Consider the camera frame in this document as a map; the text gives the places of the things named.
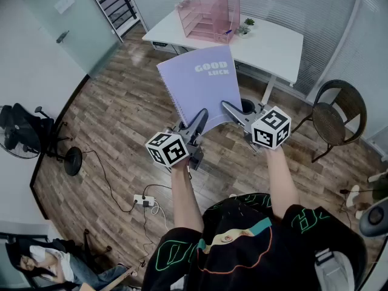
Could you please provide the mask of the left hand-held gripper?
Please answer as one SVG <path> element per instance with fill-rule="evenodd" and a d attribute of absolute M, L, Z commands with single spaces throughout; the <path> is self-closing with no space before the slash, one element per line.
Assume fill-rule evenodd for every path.
<path fill-rule="evenodd" d="M 158 132 L 145 145 L 154 163 L 170 169 L 189 157 L 189 167 L 196 170 L 204 156 L 197 138 L 201 136 L 208 117 L 208 110 L 203 108 L 188 127 L 178 122 L 172 128 Z"/>

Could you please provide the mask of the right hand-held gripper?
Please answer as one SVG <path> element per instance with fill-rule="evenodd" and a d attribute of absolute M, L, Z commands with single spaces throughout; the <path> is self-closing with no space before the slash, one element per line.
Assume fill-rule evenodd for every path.
<path fill-rule="evenodd" d="M 247 129 L 244 139 L 256 151 L 260 147 L 275 150 L 290 136 L 292 119 L 277 106 L 260 107 L 252 119 L 251 101 L 241 101 L 241 110 L 228 101 L 222 101 L 221 105 L 234 123 Z"/>

